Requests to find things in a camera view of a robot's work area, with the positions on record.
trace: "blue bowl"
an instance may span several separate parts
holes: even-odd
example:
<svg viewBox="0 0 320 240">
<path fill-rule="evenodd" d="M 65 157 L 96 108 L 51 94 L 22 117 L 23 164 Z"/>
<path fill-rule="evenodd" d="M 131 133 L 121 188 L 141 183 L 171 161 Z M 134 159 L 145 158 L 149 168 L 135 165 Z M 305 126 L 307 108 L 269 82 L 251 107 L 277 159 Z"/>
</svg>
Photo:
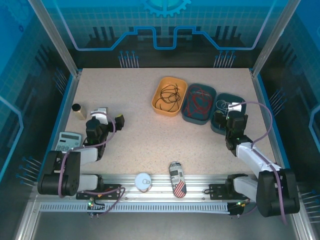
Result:
<svg viewBox="0 0 320 240">
<path fill-rule="evenodd" d="M 211 86 L 199 83 L 191 84 L 182 104 L 182 118 L 192 124 L 206 124 L 212 116 L 216 95 L 216 90 Z M 204 108 L 205 113 L 199 113 L 199 108 Z"/>
<path fill-rule="evenodd" d="M 228 113 L 228 104 L 231 103 L 242 103 L 245 100 L 242 97 L 232 95 L 229 93 L 220 93 L 214 102 L 214 108 L 211 114 L 211 129 L 217 134 L 226 135 L 226 129 L 224 127 L 220 127 L 218 123 L 214 122 L 214 114 L 216 111 L 221 111 L 227 116 Z M 247 104 L 241 105 L 242 113 L 246 113 Z"/>
</svg>

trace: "blue tray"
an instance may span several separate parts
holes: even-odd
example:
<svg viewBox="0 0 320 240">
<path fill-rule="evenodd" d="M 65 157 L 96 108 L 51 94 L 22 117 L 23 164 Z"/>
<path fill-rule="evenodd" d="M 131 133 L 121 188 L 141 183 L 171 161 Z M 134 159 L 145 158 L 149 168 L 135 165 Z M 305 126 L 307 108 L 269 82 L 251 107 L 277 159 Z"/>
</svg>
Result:
<svg viewBox="0 0 320 240">
<path fill-rule="evenodd" d="M 204 114 L 195 112 L 196 106 L 193 100 L 190 99 L 192 98 L 192 94 L 201 93 L 200 90 L 203 90 L 204 92 L 206 92 L 206 94 L 204 95 L 204 98 L 206 98 L 208 101 L 203 101 L 203 99 L 198 97 L 198 98 L 195 98 L 196 103 L 203 108 L 206 108 L 207 106 L 211 105 L 208 111 Z M 181 108 L 182 118 L 189 123 L 198 124 L 198 125 L 206 124 L 212 115 L 216 95 L 217 95 L 216 90 L 211 86 L 207 86 L 199 83 L 191 84 L 186 91 L 185 98 L 182 104 L 182 108 Z"/>
<path fill-rule="evenodd" d="M 211 115 L 211 129 L 217 134 L 226 135 L 226 129 L 224 127 L 220 127 L 218 123 L 214 122 L 214 114 L 215 111 L 219 110 L 223 112 L 225 115 L 228 113 L 228 104 L 227 103 L 242 103 L 245 100 L 242 97 L 232 95 L 229 93 L 220 93 L 214 102 L 214 110 Z M 242 105 L 241 112 L 246 113 L 247 104 Z"/>
</svg>

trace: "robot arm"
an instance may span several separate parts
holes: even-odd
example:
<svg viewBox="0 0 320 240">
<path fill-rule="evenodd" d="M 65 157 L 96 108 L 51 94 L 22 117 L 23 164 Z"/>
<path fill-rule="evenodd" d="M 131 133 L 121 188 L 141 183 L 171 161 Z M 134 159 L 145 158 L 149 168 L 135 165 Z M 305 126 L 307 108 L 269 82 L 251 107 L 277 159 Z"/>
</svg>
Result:
<svg viewBox="0 0 320 240">
<path fill-rule="evenodd" d="M 73 196 L 77 192 L 103 190 L 103 179 L 96 174 L 80 174 L 81 166 L 99 161 L 105 152 L 107 136 L 110 132 L 120 131 L 125 124 L 122 114 L 115 119 L 115 129 L 109 123 L 107 108 L 98 108 L 91 113 L 93 116 L 86 123 L 85 147 L 71 151 L 62 167 L 64 154 L 61 151 L 50 151 L 46 156 L 43 171 L 37 185 L 38 192 L 43 195 L 58 195 L 59 179 L 62 172 L 61 195 Z"/>
<path fill-rule="evenodd" d="M 234 174 L 228 176 L 226 185 L 231 191 L 243 194 L 256 202 L 259 212 L 264 217 L 281 214 L 281 187 L 284 213 L 298 213 L 300 203 L 294 173 L 291 169 L 282 169 L 264 156 L 255 145 L 252 146 L 252 140 L 244 135 L 247 119 L 248 115 L 242 113 L 241 109 L 229 109 L 227 116 L 223 116 L 221 112 L 214 114 L 214 120 L 226 129 L 225 142 L 228 150 L 244 161 L 257 178 Z M 274 171 L 279 176 L 280 186 L 277 184 Z"/>
</svg>

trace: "calculator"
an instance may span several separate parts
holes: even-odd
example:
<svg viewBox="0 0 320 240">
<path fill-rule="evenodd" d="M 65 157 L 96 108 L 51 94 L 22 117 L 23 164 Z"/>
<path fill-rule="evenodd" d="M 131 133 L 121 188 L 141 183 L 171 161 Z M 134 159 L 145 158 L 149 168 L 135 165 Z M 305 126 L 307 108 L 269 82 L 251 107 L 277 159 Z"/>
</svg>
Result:
<svg viewBox="0 0 320 240">
<path fill-rule="evenodd" d="M 66 153 L 69 149 L 81 146 L 81 135 L 74 132 L 62 131 L 55 150 Z"/>
</svg>

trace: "cylindrical container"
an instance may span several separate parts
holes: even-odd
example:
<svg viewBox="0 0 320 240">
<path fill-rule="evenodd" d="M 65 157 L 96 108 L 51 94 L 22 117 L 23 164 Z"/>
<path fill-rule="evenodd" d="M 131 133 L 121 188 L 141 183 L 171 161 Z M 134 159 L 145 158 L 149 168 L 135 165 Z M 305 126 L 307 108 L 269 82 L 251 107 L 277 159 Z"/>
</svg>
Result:
<svg viewBox="0 0 320 240">
<path fill-rule="evenodd" d="M 80 120 L 86 120 L 87 119 L 87 111 L 83 106 L 80 106 L 80 104 L 75 103 L 72 105 L 72 111 L 76 115 L 76 117 Z"/>
<path fill-rule="evenodd" d="M 145 172 L 139 173 L 135 177 L 134 184 L 139 191 L 148 192 L 152 187 L 151 177 Z"/>
</svg>

